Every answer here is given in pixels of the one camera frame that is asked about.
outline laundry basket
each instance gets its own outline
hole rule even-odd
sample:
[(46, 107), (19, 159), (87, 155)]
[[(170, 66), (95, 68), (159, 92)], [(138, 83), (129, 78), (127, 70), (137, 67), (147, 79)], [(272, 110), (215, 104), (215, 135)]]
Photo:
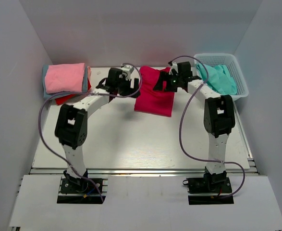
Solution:
[(236, 60), (236, 57), (232, 54), (225, 53), (203, 53), (196, 54), (194, 57), (199, 59), (203, 64), (209, 66), (216, 65), (226, 65), (231, 77), (234, 78), (237, 85), (237, 94), (231, 95), (233, 100), (237, 100), (242, 97), (248, 96), (248, 89), (245, 83), (245, 78), (243, 77), (241, 68)]

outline red cloth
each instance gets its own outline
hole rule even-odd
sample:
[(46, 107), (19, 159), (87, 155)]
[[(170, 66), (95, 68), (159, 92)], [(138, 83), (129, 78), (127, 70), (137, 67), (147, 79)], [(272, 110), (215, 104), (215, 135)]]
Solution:
[(153, 91), (161, 71), (169, 72), (167, 67), (163, 70), (156, 70), (149, 66), (140, 68), (143, 83), (140, 89), (141, 95), (135, 101), (135, 111), (152, 113), (162, 116), (172, 116), (174, 92)]
[[(89, 80), (87, 79), (87, 90), (90, 90), (91, 89), (91, 84), (89, 83)], [(63, 96), (63, 97), (60, 97), (60, 98), (57, 98), (55, 99), (55, 102), (57, 105), (61, 105), (63, 103), (65, 103), (67, 100), (69, 100), (70, 98), (74, 97), (76, 95), (72, 94), (72, 95), (66, 95), (66, 96)]]

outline white panel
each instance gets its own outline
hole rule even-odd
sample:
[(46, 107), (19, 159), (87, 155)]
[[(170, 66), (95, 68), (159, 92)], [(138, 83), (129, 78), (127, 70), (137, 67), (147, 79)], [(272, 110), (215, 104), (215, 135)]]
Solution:
[(240, 117), (282, 212), (282, 1), (263, 1), (235, 56), (250, 91)]
[[(92, 68), (91, 84), (96, 86), (109, 68)], [(179, 146), (179, 122), (190, 98), (183, 90), (175, 93), (172, 117), (135, 112), (135, 99), (114, 99), (88, 119), (88, 134), (83, 144), (87, 168), (107, 169), (204, 169), (205, 162), (194, 161)], [(60, 106), (50, 107), (43, 135), (49, 145), (64, 156), (54, 130)], [(204, 109), (195, 98), (190, 103), (183, 125), (183, 144), (191, 155), (208, 159), (209, 140), (203, 123)], [(236, 161), (249, 169), (247, 150), (238, 124), (230, 134), (226, 161)], [(66, 168), (64, 161), (49, 152), (40, 141), (33, 167)], [(226, 165), (227, 169), (238, 169)]]
[(261, 0), (20, 0), (55, 64), (234, 53)]
[(43, 64), (51, 61), (18, 0), (0, 0), (0, 231), (38, 141)]
[[(233, 205), (189, 205), (182, 177), (110, 177), (104, 204), (56, 204), (60, 179), (25, 176), (10, 225), (31, 231), (282, 230), (267, 177), (247, 177)], [(241, 180), (231, 177), (233, 188)]]

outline white table surface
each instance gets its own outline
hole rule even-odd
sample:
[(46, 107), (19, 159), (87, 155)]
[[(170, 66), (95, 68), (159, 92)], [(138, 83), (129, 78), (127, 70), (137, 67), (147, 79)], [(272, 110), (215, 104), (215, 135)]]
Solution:
[[(109, 68), (92, 68), (90, 82), (96, 86), (108, 75)], [(84, 162), (90, 169), (204, 169), (206, 163), (186, 157), (179, 146), (179, 122), (190, 94), (175, 93), (172, 117), (134, 111), (135, 99), (114, 99), (88, 120), (83, 144)], [(47, 143), (59, 154), (64, 151), (54, 135), (60, 106), (50, 106), (43, 129)], [(203, 124), (203, 106), (193, 99), (183, 126), (183, 144), (191, 155), (208, 157), (208, 134)], [(249, 169), (248, 150), (238, 128), (233, 128), (226, 148), (226, 161), (235, 161)], [(33, 168), (66, 168), (64, 161), (49, 152), (39, 140)], [(226, 165), (227, 169), (238, 169)]]
[[(21, 231), (282, 230), (268, 177), (246, 177), (233, 205), (189, 205), (184, 179), (109, 177), (102, 205), (67, 205), (56, 204), (60, 176), (24, 176), (10, 226)], [(241, 180), (230, 177), (233, 190)]]

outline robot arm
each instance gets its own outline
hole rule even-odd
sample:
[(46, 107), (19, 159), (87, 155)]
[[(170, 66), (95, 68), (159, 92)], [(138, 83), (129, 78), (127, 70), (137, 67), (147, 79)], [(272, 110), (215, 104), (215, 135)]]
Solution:
[[(166, 87), (163, 91), (177, 92), (183, 88), (186, 92), (193, 94), (203, 84), (198, 76), (193, 76), (189, 62), (170, 62), (169, 73), (161, 72), (154, 90), (163, 90), (163, 82)], [(206, 84), (196, 93), (196, 98), (204, 104), (204, 126), (209, 136), (208, 159), (218, 160), (220, 163), (207, 162), (204, 178), (201, 179), (203, 188), (208, 192), (221, 188), (226, 180), (225, 151), (226, 143), (232, 128), (235, 125), (233, 100), (230, 95), (220, 95), (209, 88)], [(206, 192), (198, 181), (189, 181), (191, 188), (197, 188), (197, 192)]]
[[(83, 161), (82, 145), (87, 137), (87, 120), (102, 106), (108, 104), (114, 97), (120, 94), (128, 96), (139, 88), (139, 79), (134, 79), (134, 87), (131, 88), (131, 74), (134, 68), (124, 65), (121, 68), (111, 68), (108, 77), (99, 83), (90, 96), (72, 105), (61, 106), (58, 121), (55, 128), (55, 136), (65, 151), (66, 159), (72, 164), (74, 169), (84, 177), (87, 177), (87, 169)], [(84, 179), (79, 178), (71, 169), (67, 167), (64, 171), (66, 179), (73, 183), (74, 187), (83, 191), (87, 186)]]

